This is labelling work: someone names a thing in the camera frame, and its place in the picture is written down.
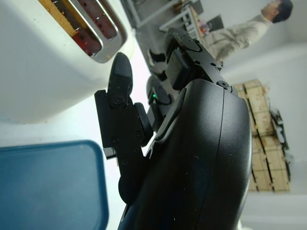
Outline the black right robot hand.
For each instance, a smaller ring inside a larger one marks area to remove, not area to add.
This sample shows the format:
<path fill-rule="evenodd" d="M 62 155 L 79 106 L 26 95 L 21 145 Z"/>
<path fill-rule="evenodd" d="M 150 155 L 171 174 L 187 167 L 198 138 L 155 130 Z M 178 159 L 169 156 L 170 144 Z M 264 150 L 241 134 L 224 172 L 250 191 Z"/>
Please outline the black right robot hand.
<path fill-rule="evenodd" d="M 235 230 L 248 193 L 252 140 L 246 102 L 197 40 L 171 30 L 166 76 L 176 99 L 148 88 L 133 103 L 129 59 L 117 53 L 94 95 L 105 156 L 116 158 L 126 204 L 121 230 Z"/>

